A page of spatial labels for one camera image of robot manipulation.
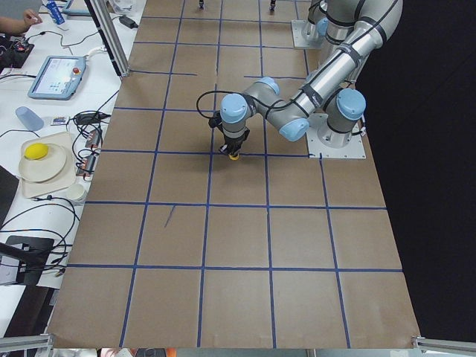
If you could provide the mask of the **person's hand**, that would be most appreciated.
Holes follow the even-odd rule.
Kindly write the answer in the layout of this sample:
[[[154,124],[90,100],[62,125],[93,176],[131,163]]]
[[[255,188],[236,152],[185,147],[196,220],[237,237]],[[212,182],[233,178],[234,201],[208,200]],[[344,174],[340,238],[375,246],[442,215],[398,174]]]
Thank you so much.
[[[23,11],[22,19],[19,21],[19,31],[24,33],[29,30],[33,25],[39,25],[42,23],[40,15],[32,9],[26,9]]]

